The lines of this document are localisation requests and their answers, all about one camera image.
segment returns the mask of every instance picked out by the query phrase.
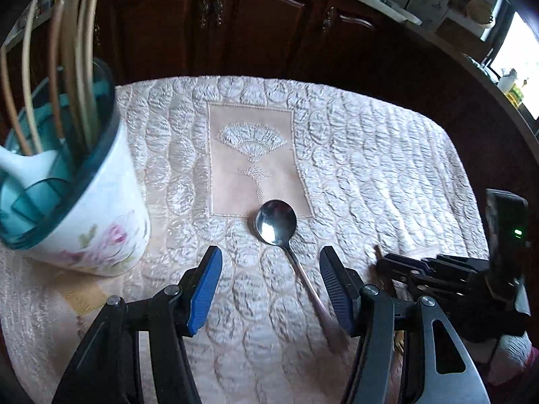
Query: utensil holder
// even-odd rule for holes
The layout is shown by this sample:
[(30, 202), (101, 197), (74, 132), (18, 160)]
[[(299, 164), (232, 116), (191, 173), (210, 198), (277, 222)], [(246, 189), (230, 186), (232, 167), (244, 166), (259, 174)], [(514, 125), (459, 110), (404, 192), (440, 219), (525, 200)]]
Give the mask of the utensil holder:
[[(23, 190), (0, 173), (0, 238), (7, 247), (39, 261), (116, 276), (144, 254), (150, 222), (129, 153), (127, 129), (115, 102), (114, 82), (106, 64), (95, 60), (94, 96), (101, 135), (87, 155), (76, 141), (61, 83), (59, 90), (65, 141), (56, 138), (48, 79), (32, 94), (44, 150), (58, 151), (52, 179)], [(24, 109), (19, 118), (23, 133), (29, 135)], [(5, 146), (20, 152), (13, 131)]]

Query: tan patch on tablecloth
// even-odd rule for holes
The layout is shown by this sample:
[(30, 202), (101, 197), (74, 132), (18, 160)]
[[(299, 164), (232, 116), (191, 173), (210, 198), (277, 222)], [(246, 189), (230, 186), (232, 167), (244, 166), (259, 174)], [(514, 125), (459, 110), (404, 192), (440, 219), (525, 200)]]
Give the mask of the tan patch on tablecloth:
[(312, 216), (297, 172), (292, 112), (209, 105), (211, 214), (247, 217), (270, 199)]
[(93, 275), (67, 272), (56, 277), (53, 286), (71, 305), (77, 315), (87, 314), (104, 305), (107, 295), (99, 287)]

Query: white ladle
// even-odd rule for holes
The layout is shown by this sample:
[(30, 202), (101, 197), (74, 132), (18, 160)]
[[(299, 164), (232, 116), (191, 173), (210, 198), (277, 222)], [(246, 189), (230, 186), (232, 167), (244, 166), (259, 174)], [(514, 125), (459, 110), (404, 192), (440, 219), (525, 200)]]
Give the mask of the white ladle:
[(26, 190), (35, 183), (50, 178), (49, 172), (58, 152), (47, 150), (34, 156), (21, 156), (0, 146), (0, 168)]

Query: blue gripper pad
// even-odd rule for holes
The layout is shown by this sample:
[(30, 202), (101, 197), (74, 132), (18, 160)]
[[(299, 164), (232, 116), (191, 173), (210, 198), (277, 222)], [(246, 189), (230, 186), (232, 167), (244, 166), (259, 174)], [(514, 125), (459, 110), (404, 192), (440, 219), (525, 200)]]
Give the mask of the blue gripper pad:
[(186, 326), (192, 336), (206, 321), (222, 269), (223, 254), (221, 250), (217, 246), (210, 246), (198, 267), (188, 270), (184, 275), (185, 277), (188, 272), (194, 270), (187, 287), (182, 287), (184, 299), (189, 302)]
[[(353, 272), (356, 279), (360, 281), (357, 272)], [(325, 246), (320, 251), (320, 273), (339, 325), (352, 336), (355, 334), (355, 315), (360, 302), (359, 287), (356, 286), (331, 246)]]

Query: metal spoon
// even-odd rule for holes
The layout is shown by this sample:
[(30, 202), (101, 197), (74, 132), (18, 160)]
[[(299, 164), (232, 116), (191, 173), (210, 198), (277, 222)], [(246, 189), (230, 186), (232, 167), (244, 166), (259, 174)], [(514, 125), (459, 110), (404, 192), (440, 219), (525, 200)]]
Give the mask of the metal spoon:
[(268, 244), (279, 246), (288, 254), (296, 273), (299, 273), (303, 285), (309, 293), (330, 350), (334, 353), (346, 350), (348, 341), (342, 328), (320, 301), (303, 266), (290, 249), (290, 239), (296, 231), (296, 214), (292, 207), (282, 200), (269, 200), (258, 210), (254, 219), (254, 227), (262, 240)]

